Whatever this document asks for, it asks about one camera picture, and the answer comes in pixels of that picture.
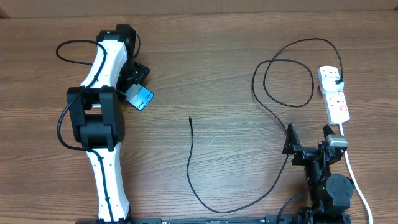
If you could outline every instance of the blue card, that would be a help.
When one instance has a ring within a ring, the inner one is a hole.
[[[154,94],[140,84],[132,85],[125,96],[126,100],[139,111],[142,111],[154,98]]]

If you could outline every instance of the wood grain surface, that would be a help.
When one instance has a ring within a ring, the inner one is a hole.
[[[397,0],[0,0],[11,18],[393,10]]]
[[[226,215],[208,211],[186,177],[188,117],[194,125],[191,178],[199,196],[217,210],[252,202],[274,183],[285,157],[285,135],[251,93],[252,73],[285,44],[322,37],[343,59],[351,113],[344,128],[358,184],[375,223],[398,222],[398,13],[373,11],[0,20],[0,223],[96,218],[90,162],[85,153],[65,149],[56,135],[68,87],[78,86],[90,67],[59,60],[55,48],[65,40],[95,39],[117,23],[130,23],[140,34],[137,61],[151,69],[146,83],[155,95],[144,111],[123,106],[121,164],[134,217],[261,217],[277,213],[305,189],[303,167],[288,162],[276,188],[258,204]],[[92,62],[96,50],[76,44],[60,53]],[[280,58],[311,68],[312,101],[296,109],[273,102],[262,89],[265,66],[255,90],[285,124],[294,123],[303,145],[315,146],[327,124],[317,69],[338,66],[337,57],[328,44],[313,41],[291,46]],[[269,72],[267,86],[278,100],[307,100],[311,79],[303,67],[277,62]],[[77,145],[68,116],[62,131]],[[331,169],[348,175],[344,160]],[[309,204],[308,197],[285,212],[303,204]],[[358,194],[348,213],[353,223],[367,223]]]

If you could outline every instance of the extension socket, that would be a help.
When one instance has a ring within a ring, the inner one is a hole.
[[[341,91],[344,88],[344,82],[336,84],[340,79],[338,69],[333,66],[322,66],[318,69],[319,87],[323,94]]]
[[[342,124],[348,121],[348,107],[343,92],[344,83],[336,84],[335,82],[340,79],[338,69],[322,66],[318,70],[318,76],[329,124]]]

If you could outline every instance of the black cable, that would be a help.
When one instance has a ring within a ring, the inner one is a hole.
[[[70,44],[70,43],[91,43],[91,44],[96,44],[96,45],[98,45],[98,46],[102,46],[101,44],[97,43],[97,41],[94,41],[94,40],[68,40],[68,41],[62,42],[60,45],[58,45],[57,49],[55,49],[55,54],[57,55],[57,57],[58,57],[59,59],[61,59],[61,60],[63,60],[63,61],[66,61],[66,62],[77,63],[77,64],[81,64],[81,65],[93,65],[93,64],[92,64],[92,63],[88,63],[88,62],[77,62],[77,61],[74,61],[74,60],[69,60],[69,59],[66,59],[66,58],[62,57],[62,56],[59,54],[60,48],[61,48],[62,46],[64,46],[64,45]]]
[[[102,184],[104,185],[105,200],[106,200],[106,203],[108,204],[108,210],[109,210],[109,216],[111,217],[111,222],[114,222],[112,208],[111,208],[111,202],[109,201],[110,197],[108,196],[108,190],[106,189],[105,168],[104,168],[104,162],[103,162],[104,158],[98,152],[96,152],[94,150],[90,150],[89,152],[96,154],[99,164],[101,165]]]
[[[262,84],[263,84],[263,87],[264,87],[264,90],[266,91],[267,95],[268,95],[272,100],[274,100],[275,102],[277,102],[277,103],[279,103],[279,104],[281,104],[281,105],[284,105],[284,106],[299,108],[299,107],[303,107],[303,106],[309,104],[309,102],[310,102],[311,99],[312,99],[313,92],[314,92],[314,81],[313,81],[313,75],[312,75],[312,72],[311,72],[310,68],[308,68],[305,64],[303,64],[303,63],[301,63],[301,62],[299,62],[299,61],[296,61],[296,60],[291,60],[291,59],[276,59],[276,57],[277,57],[278,55],[280,55],[280,53],[281,53],[286,47],[288,47],[288,46],[290,46],[290,45],[293,45],[293,44],[296,44],[296,43],[299,43],[299,42],[308,41],[308,40],[322,40],[322,41],[325,41],[325,42],[329,43],[329,44],[333,47],[333,49],[335,50],[335,52],[336,52],[336,54],[337,54],[337,56],[338,56],[338,59],[339,59],[339,62],[340,62],[340,68],[341,68],[341,78],[340,78],[338,81],[336,81],[336,83],[337,83],[337,84],[341,83],[341,81],[343,81],[343,64],[342,64],[342,62],[341,62],[341,57],[340,57],[340,55],[339,55],[339,53],[338,53],[338,51],[337,51],[337,48],[336,48],[330,41],[325,40],[325,39],[321,39],[321,38],[303,39],[303,40],[298,40],[298,41],[295,41],[295,42],[292,42],[292,43],[286,45],[285,47],[283,47],[282,49],[280,49],[280,50],[278,51],[278,53],[276,53],[276,55],[274,56],[273,59],[271,59],[271,60],[265,60],[265,61],[261,62],[261,63],[256,67],[256,69],[255,69],[255,71],[254,71],[254,74],[253,74],[252,82],[251,82],[251,88],[252,88],[252,92],[253,92],[253,95],[254,95],[255,99],[257,100],[257,102],[259,102],[259,104],[260,104],[261,106],[263,106],[268,112],[270,112],[270,114],[272,114],[276,120],[278,120],[278,122],[279,122],[279,124],[282,126],[282,128],[283,128],[285,134],[287,134],[287,130],[286,130],[286,127],[285,127],[285,125],[283,124],[283,122],[278,118],[278,116],[277,116],[274,112],[272,112],[266,105],[264,105],[264,103],[262,103],[262,102],[259,100],[259,98],[257,97],[256,92],[254,91],[254,78],[255,78],[255,76],[256,76],[256,73],[257,73],[257,70],[259,69],[259,67],[260,67],[263,63],[269,62],[268,67],[267,67],[267,70],[266,70],[266,72],[265,72],[265,74],[264,74],[264,79],[263,79],[263,83],[262,83]],[[310,74],[310,77],[311,77],[312,89],[311,89],[310,98],[307,100],[307,102],[305,102],[305,103],[302,104],[302,105],[289,105],[289,104],[283,103],[283,102],[281,102],[281,101],[275,99],[273,96],[271,96],[271,94],[267,91],[267,87],[266,87],[266,76],[267,76],[268,69],[269,69],[269,67],[270,67],[270,65],[271,65],[272,62],[293,62],[293,63],[297,63],[297,64],[299,64],[299,65],[305,67],[305,68],[308,70],[308,72],[309,72],[309,74]],[[188,179],[188,183],[189,183],[189,185],[190,185],[190,187],[191,187],[191,190],[192,190],[193,194],[196,196],[196,198],[198,199],[198,201],[199,201],[205,208],[207,208],[208,210],[210,210],[210,211],[212,211],[212,212],[215,212],[215,213],[231,213],[231,212],[237,212],[237,211],[239,211],[239,210],[248,208],[248,207],[254,205],[255,203],[258,203],[258,202],[261,201],[263,198],[265,198],[265,197],[272,191],[272,189],[274,189],[274,187],[276,186],[276,183],[278,182],[279,177],[280,177],[280,175],[282,174],[282,171],[283,171],[283,169],[284,169],[284,167],[285,167],[285,165],[286,165],[286,162],[287,162],[287,159],[289,158],[289,155],[286,155],[285,161],[284,161],[284,163],[282,164],[282,168],[280,169],[279,174],[278,174],[278,176],[277,176],[277,178],[276,178],[274,184],[272,185],[272,187],[271,187],[263,196],[261,196],[259,199],[253,201],[252,203],[250,203],[250,204],[248,204],[248,205],[242,206],[242,207],[240,207],[240,208],[236,208],[236,209],[234,209],[234,210],[228,210],[228,211],[217,211],[217,210],[214,210],[214,209],[210,208],[209,206],[207,206],[207,205],[199,198],[199,196],[198,196],[197,193],[195,192],[195,189],[193,189],[192,184],[191,184],[191,180],[190,180],[190,177],[189,177],[189,164],[190,164],[190,161],[191,161],[191,156],[192,156],[192,151],[193,151],[193,126],[192,126],[192,119],[191,119],[191,118],[189,118],[189,123],[190,123],[190,127],[191,127],[191,151],[190,151],[189,158],[188,158],[188,163],[187,163],[187,179]]]
[[[276,216],[276,223],[279,224],[279,219],[280,219],[280,216],[282,215],[282,212],[285,210],[285,208],[286,208],[290,203],[292,203],[294,200],[296,200],[296,199],[298,199],[298,198],[300,198],[300,197],[303,197],[308,191],[312,190],[312,189],[315,188],[316,186],[317,186],[317,185],[313,185],[313,186],[311,186],[310,188],[304,190],[303,192],[299,193],[298,195],[296,195],[296,196],[292,197],[290,200],[288,200],[288,201],[284,204],[284,206],[282,206],[282,208],[279,210],[278,215]]]
[[[279,180],[280,175],[282,174],[283,167],[285,166],[285,164],[286,164],[286,162],[287,162],[287,158],[289,157],[289,155],[286,156],[286,159],[285,159],[285,162],[284,162],[284,164],[283,164],[283,166],[282,166],[282,169],[280,170],[279,175],[278,175],[278,177],[276,178],[276,181],[274,182],[274,184],[272,185],[272,187],[267,191],[267,193],[265,193],[265,194],[264,194],[263,196],[261,196],[259,199],[253,201],[252,203],[250,203],[250,204],[248,204],[248,205],[242,206],[242,207],[240,207],[240,208],[236,208],[236,209],[234,209],[234,210],[229,210],[229,211],[217,211],[217,210],[214,210],[214,209],[210,208],[209,206],[207,206],[207,205],[199,198],[198,194],[195,192],[195,189],[193,189],[191,180],[190,180],[190,178],[189,178],[189,164],[190,164],[190,161],[191,161],[192,150],[193,150],[193,126],[192,126],[192,119],[191,119],[191,117],[189,117],[189,124],[190,124],[190,126],[191,126],[191,151],[190,151],[190,153],[189,153],[189,158],[188,158],[188,163],[187,163],[187,178],[188,178],[188,183],[189,183],[189,186],[191,187],[191,190],[192,190],[193,194],[196,196],[196,198],[198,199],[198,201],[199,201],[205,208],[209,209],[209,210],[212,211],[212,212],[219,213],[219,214],[225,214],[225,213],[236,212],[236,211],[245,209],[245,208],[247,208],[247,207],[250,207],[250,206],[254,205],[255,203],[258,203],[258,202],[261,201],[263,198],[265,198],[265,197],[272,191],[272,189],[274,189],[276,183],[277,183],[278,180]]]
[[[325,176],[325,172],[326,172],[326,154],[325,154],[325,150],[322,150],[322,156],[323,156],[323,167],[322,167],[322,172],[321,172],[321,177],[319,182],[321,182],[323,180],[323,177]]]
[[[132,59],[136,59],[136,57],[139,54],[139,49],[141,48],[141,39],[139,38],[138,34],[136,34],[136,35],[137,35],[137,38],[138,38],[138,47],[137,47],[136,53],[132,56]]]

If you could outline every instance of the plug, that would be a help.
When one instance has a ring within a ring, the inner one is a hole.
[[[344,81],[340,81],[338,69],[333,66],[322,66],[318,69],[319,88],[323,94],[341,91],[344,88]]]

